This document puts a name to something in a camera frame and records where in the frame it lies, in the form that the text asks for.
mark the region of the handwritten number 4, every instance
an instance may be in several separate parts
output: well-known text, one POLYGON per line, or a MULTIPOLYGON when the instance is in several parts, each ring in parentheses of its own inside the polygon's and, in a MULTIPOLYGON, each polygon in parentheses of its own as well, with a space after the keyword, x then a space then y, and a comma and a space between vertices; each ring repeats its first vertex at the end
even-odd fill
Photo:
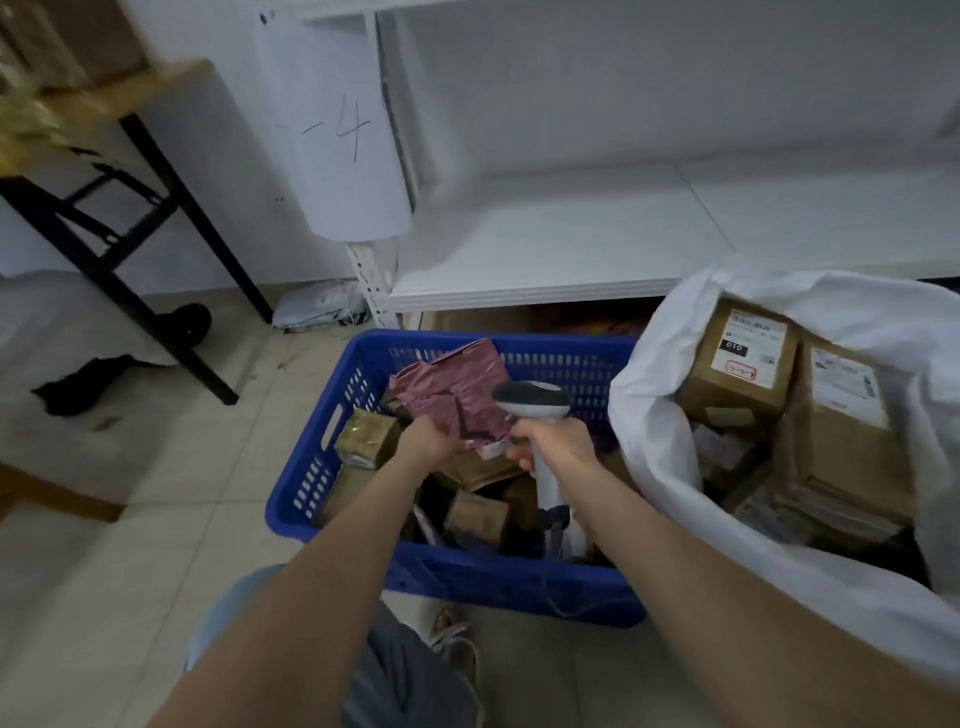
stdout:
MULTIPOLYGON (((343 116, 344 116, 344 106, 345 106, 346 104, 347 104, 347 96, 344 95, 344 96, 341 97, 341 100, 340 100, 340 118, 337 120, 337 127, 338 127, 338 128, 340 127, 340 123, 341 123, 341 121, 343 120, 343 116)), ((360 103, 359 103, 359 102, 354 102, 354 103, 353 103, 353 110, 354 110, 354 113, 355 113, 355 123, 354 123, 353 128, 352 128, 352 129, 348 129, 348 130, 346 130, 345 132, 336 132, 336 134, 337 134, 337 136, 350 136, 351 134, 353 134, 353 163, 356 164, 356 163, 357 163, 357 151, 358 151, 359 148, 360 148, 360 130, 363 129, 363 128, 364 128, 365 126, 367 126, 368 124, 370 124, 371 122, 370 122, 370 119, 367 119, 366 121, 360 121, 360 103)), ((300 132, 300 136, 303 136, 303 135, 306 134, 307 132, 312 132, 312 131, 313 131, 314 129, 316 129, 317 127, 321 127, 321 126, 323 126, 323 125, 324 125, 324 122, 318 121, 316 124, 313 124, 313 125, 307 127, 306 129, 304 129, 302 132, 300 132)))

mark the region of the red stamp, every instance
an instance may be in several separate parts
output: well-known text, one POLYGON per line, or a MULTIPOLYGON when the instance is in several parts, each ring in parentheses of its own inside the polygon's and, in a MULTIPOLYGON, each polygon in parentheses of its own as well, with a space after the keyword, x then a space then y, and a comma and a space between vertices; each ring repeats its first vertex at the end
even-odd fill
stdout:
POLYGON ((739 376, 741 379, 746 379, 747 381, 754 381, 756 379, 756 369, 754 369, 754 367, 749 364, 744 364, 743 362, 733 361, 732 359, 727 359, 725 371, 729 375, 739 376))

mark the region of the white plastic bag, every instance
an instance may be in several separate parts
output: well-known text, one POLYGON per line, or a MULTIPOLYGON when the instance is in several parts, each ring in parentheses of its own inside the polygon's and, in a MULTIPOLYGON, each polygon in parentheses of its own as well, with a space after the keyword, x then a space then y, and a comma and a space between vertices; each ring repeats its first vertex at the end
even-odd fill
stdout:
POLYGON ((362 324, 367 300, 356 280, 321 280, 283 294, 274 311, 274 328, 309 331, 342 322, 362 324))
POLYGON ((610 420, 631 475, 658 510, 846 631, 960 686, 960 296, 853 273, 715 266, 660 305, 611 384, 610 420), (689 423, 668 397, 723 292, 899 370, 881 371, 880 385, 907 445, 917 542, 937 594, 889 571, 776 544, 701 493, 689 423))

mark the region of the barcode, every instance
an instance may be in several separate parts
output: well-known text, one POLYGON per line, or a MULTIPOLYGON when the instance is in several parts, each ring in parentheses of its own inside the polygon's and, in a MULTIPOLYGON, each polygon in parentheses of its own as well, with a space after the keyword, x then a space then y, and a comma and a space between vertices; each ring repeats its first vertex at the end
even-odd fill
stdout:
POLYGON ((751 321, 750 319, 745 319, 742 316, 734 316, 733 320, 736 321, 738 324, 743 324, 744 326, 747 326, 750 328, 756 328, 760 331, 770 330, 770 327, 768 327, 766 324, 762 324, 759 321, 751 321))

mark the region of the shelf post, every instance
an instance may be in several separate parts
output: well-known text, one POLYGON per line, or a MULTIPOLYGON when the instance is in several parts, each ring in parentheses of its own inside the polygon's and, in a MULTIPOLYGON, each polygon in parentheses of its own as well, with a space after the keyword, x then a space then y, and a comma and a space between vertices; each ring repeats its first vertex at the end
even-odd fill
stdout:
POLYGON ((390 300, 390 283, 376 261, 373 243, 347 243, 347 255, 377 326, 403 328, 390 300))

